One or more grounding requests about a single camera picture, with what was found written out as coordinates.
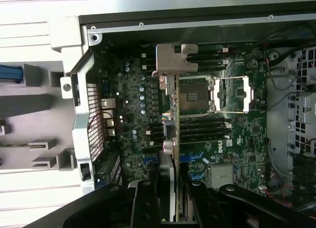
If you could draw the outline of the green RAM stick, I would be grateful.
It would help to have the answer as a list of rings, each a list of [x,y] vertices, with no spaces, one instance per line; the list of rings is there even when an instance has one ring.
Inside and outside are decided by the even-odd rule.
[[[29,144],[0,144],[0,149],[2,148],[29,148]]]

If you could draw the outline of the silver chipset heat sink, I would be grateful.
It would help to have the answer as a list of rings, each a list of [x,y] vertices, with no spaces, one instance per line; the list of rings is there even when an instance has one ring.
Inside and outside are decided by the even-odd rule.
[[[211,186],[214,189],[219,189],[221,186],[234,182],[233,165],[230,163],[211,165],[210,173]]]

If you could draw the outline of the black open PC case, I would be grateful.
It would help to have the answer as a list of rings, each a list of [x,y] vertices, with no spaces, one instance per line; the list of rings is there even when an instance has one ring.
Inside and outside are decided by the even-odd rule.
[[[69,86],[63,90],[64,96],[72,98],[75,106],[72,137],[83,195],[108,184],[134,188],[141,181],[134,180],[128,185],[121,182],[120,149],[109,146],[105,137],[101,71],[108,54],[147,44],[152,45],[156,52],[158,44],[172,43],[177,53],[183,44],[196,44],[198,47],[201,44],[248,44],[265,49],[267,81],[273,76],[272,68],[287,57],[316,47],[316,12],[224,19],[168,17],[164,13],[147,17],[141,13],[134,14],[132,20],[124,17],[110,20],[106,15],[96,15],[80,17],[79,22],[86,30],[88,50],[67,73],[62,85]],[[316,158],[303,152],[292,153],[292,170],[284,174],[274,164],[271,140],[268,136],[267,139],[265,152],[269,178],[259,185],[258,192],[253,193],[316,219]],[[200,228],[181,181],[181,211],[179,222],[175,221],[174,164],[165,153],[159,153],[158,160],[157,178],[142,180],[156,184],[160,228]]]

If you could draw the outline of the blue expansion slot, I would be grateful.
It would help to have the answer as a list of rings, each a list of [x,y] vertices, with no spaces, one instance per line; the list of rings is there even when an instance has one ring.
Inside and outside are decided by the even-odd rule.
[[[194,162],[195,160],[201,158],[203,156],[204,152],[200,153],[189,153],[187,155],[181,155],[180,156],[180,162]],[[144,164],[149,164],[151,162],[157,162],[158,157],[157,156],[152,156],[152,157],[146,157],[143,159]]]

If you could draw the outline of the black RAM slot bank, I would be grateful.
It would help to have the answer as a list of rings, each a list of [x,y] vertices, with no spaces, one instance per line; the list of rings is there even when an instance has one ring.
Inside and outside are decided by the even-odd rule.
[[[209,49],[201,53],[188,54],[186,61],[190,64],[197,64],[198,71],[222,70],[229,63],[229,49]]]
[[[146,139],[155,145],[162,144],[165,139],[172,139],[179,129],[180,143],[197,143],[225,139],[231,133],[231,119],[225,117],[200,117],[182,119],[178,128],[173,120],[151,123],[146,130]]]

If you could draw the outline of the grey parts rack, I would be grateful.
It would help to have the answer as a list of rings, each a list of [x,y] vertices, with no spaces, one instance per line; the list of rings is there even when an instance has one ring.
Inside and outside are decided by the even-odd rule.
[[[62,91],[69,89],[60,82],[65,75],[62,63],[0,65],[23,70],[21,82],[0,79],[0,144],[29,144],[29,148],[0,149],[0,171],[75,169],[75,113],[72,100],[62,98]]]

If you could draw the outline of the CPU socket with metal frame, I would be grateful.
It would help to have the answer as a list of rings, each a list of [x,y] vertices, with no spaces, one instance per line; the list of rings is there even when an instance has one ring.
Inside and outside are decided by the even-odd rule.
[[[210,111],[246,114],[254,99],[248,76],[216,77],[210,88]]]

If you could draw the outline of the silver drive cage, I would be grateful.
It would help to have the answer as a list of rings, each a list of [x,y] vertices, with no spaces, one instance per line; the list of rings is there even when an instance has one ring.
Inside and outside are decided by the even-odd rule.
[[[267,78],[267,136],[279,171],[292,170],[292,153],[316,158],[316,47],[298,51]]]

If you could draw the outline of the blue disk caddy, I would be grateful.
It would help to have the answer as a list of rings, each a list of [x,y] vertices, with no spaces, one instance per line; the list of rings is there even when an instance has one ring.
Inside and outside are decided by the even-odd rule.
[[[23,80],[23,70],[21,67],[0,65],[0,79],[21,82]]]

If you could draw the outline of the green motherboard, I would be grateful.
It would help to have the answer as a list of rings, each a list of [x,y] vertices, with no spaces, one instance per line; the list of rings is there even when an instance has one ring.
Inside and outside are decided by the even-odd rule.
[[[267,139],[267,84],[265,49],[248,44],[201,44],[198,53],[209,49],[229,49],[229,63],[222,70],[197,71],[180,75],[180,79],[205,78],[208,90],[216,77],[248,76],[254,91],[250,111],[246,114],[219,113],[209,110],[203,114],[181,115],[182,119],[200,117],[225,117],[231,119],[231,133],[225,139],[180,143],[180,156],[191,152],[204,152],[203,156],[189,166],[192,180],[202,180],[211,186],[210,166],[233,165],[233,184],[258,192],[269,176],[266,166],[265,146]],[[146,139],[145,133],[151,123],[172,120],[173,102],[161,88],[164,76],[152,76],[155,71],[155,51],[150,44],[135,45],[115,50],[104,58],[101,81],[103,88],[102,117],[105,137],[109,146],[118,146],[121,157],[120,180],[128,185],[134,180],[157,178],[157,162],[144,164],[146,157],[165,153],[172,160],[173,139],[165,139],[155,145]]]

